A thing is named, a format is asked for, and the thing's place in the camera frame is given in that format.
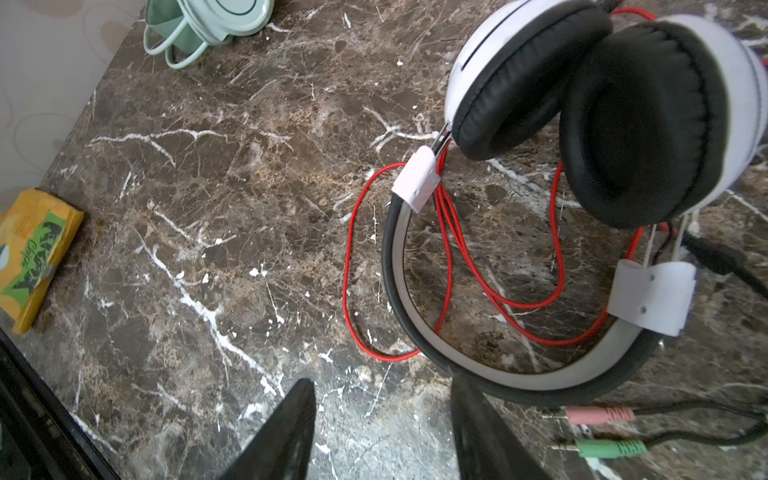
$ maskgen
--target white plastic hinge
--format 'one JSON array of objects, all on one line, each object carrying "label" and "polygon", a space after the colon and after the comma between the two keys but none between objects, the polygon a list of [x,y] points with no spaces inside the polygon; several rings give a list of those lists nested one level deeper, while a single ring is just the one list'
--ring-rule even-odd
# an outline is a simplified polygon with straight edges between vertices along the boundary
[{"label": "white plastic hinge", "polygon": [[429,196],[440,183],[435,159],[435,152],[422,145],[411,155],[392,185],[392,192],[402,198],[416,213],[422,211]]},{"label": "white plastic hinge", "polygon": [[678,336],[694,298],[696,267],[667,262],[643,268],[619,260],[608,300],[608,313],[645,329]]}]

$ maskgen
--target black leather ear pad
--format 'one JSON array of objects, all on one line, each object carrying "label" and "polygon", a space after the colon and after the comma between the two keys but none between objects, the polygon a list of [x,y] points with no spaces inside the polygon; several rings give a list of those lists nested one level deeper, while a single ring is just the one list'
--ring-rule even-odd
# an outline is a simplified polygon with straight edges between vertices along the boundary
[{"label": "black leather ear pad", "polygon": [[612,31],[590,0],[572,0],[527,24],[472,82],[452,122],[464,155],[487,160],[529,139],[560,110],[586,52]]},{"label": "black leather ear pad", "polygon": [[612,34],[568,87],[560,147],[568,183],[601,222],[634,229],[702,200],[720,178],[727,94],[687,28],[656,22]]}]

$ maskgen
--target red cable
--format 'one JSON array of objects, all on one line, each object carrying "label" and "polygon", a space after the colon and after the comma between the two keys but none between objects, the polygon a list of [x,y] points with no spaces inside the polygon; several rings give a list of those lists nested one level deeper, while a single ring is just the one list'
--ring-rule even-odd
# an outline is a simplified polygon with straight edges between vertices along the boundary
[{"label": "red cable", "polygon": [[656,15],[650,13],[648,10],[645,10],[643,8],[638,7],[621,7],[613,10],[611,12],[611,15],[617,15],[620,13],[634,13],[635,15],[639,15],[646,20],[656,20]]},{"label": "red cable", "polygon": [[[446,148],[443,149],[442,153],[439,155],[437,160],[438,174],[442,174],[443,167],[445,166],[445,158],[447,153],[448,153],[448,148],[446,146]],[[382,353],[378,353],[370,349],[368,346],[366,346],[358,336],[357,332],[355,331],[355,327],[352,324],[352,319],[349,316],[349,311],[347,308],[347,292],[346,291],[349,285],[349,265],[352,257],[353,228],[354,228],[355,219],[357,216],[357,210],[359,209],[360,204],[362,203],[362,199],[365,197],[373,181],[380,174],[388,170],[391,170],[393,168],[403,167],[403,166],[405,166],[405,163],[403,162],[387,165],[386,167],[382,168],[381,170],[377,171],[374,175],[372,175],[371,178],[369,178],[368,181],[366,182],[366,185],[363,187],[362,192],[360,193],[360,196],[358,197],[357,202],[355,203],[355,207],[353,208],[352,216],[349,219],[349,234],[347,236],[346,262],[344,265],[342,307],[343,307],[344,320],[346,321],[346,325],[349,328],[349,331],[352,333],[352,336],[355,342],[357,343],[357,345],[360,347],[360,349],[368,353],[370,356],[385,362],[399,362],[405,359],[409,359],[415,355],[418,355],[419,351],[413,350],[412,352],[405,353],[403,355],[390,356],[390,355],[384,355]],[[480,283],[480,287],[483,289],[485,294],[491,300],[493,305],[517,331],[519,331],[522,335],[526,336],[530,340],[533,340],[537,343],[540,343],[542,345],[547,345],[547,346],[576,345],[578,343],[583,342],[590,336],[594,335],[594,333],[597,332],[597,330],[605,323],[605,320],[607,319],[607,310],[603,308],[603,311],[600,313],[597,319],[581,335],[576,336],[572,339],[563,339],[563,340],[542,339],[530,333],[529,331],[525,330],[524,328],[522,328],[517,322],[515,322],[515,320],[507,313],[504,307],[502,307],[502,305],[499,303],[501,302],[509,306],[516,306],[517,308],[528,308],[528,309],[539,308],[540,306],[546,306],[554,302],[563,290],[563,286],[565,283],[565,271],[564,271],[564,261],[563,261],[562,251],[561,251],[560,240],[558,239],[558,226],[556,221],[557,206],[555,202],[555,199],[557,197],[557,192],[558,192],[558,182],[560,180],[561,173],[562,173],[562,164],[559,164],[558,169],[554,175],[554,181],[552,183],[551,196],[550,196],[550,202],[549,202],[549,220],[550,220],[550,228],[551,228],[552,238],[553,238],[552,243],[554,244],[555,258],[557,259],[557,262],[558,262],[558,286],[555,288],[555,291],[552,293],[552,295],[549,296],[549,298],[537,303],[517,303],[511,300],[508,300],[503,296],[501,296],[499,293],[497,293],[495,290],[493,290],[485,282],[485,280],[482,278],[482,275],[478,271],[477,266],[472,261],[472,256],[470,255],[466,242],[464,240],[464,233],[458,221],[458,213],[456,212],[453,202],[451,201],[451,197],[448,195],[448,192],[445,191],[445,188],[443,187],[442,183],[440,183],[437,186],[437,188],[435,189],[435,209],[437,210],[438,222],[440,224],[440,230],[442,233],[443,246],[445,247],[445,254],[448,260],[448,286],[445,289],[445,300],[443,301],[442,311],[440,313],[438,322],[435,325],[436,332],[440,330],[440,327],[445,322],[445,315],[448,312],[448,307],[451,299],[451,288],[452,288],[452,281],[453,281],[453,265],[452,265],[452,258],[451,258],[451,248],[450,248],[450,242],[448,239],[448,231],[445,228],[445,224],[448,224],[448,228],[451,230],[451,233],[455,238],[456,243],[458,244],[458,248],[461,251],[462,256],[464,257],[470,270],[475,274],[475,278]],[[642,228],[640,228],[635,232],[634,236],[632,237],[632,242],[629,247],[629,250],[627,251],[627,258],[633,257],[635,252],[637,252],[637,247],[640,244],[642,234],[643,234]]]}]

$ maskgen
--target yellow snack bag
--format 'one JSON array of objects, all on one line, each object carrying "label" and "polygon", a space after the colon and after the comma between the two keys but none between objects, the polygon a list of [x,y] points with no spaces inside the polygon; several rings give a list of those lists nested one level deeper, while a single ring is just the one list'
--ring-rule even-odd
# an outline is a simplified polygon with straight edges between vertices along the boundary
[{"label": "yellow snack bag", "polygon": [[0,307],[29,330],[83,213],[40,190],[24,190],[0,223]]}]

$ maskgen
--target green plug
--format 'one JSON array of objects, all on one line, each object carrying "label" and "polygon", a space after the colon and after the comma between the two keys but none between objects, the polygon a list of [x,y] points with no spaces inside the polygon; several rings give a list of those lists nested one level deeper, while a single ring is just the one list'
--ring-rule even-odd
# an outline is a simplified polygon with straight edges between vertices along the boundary
[{"label": "green plug", "polygon": [[578,454],[582,458],[633,457],[647,452],[641,440],[576,440]]}]

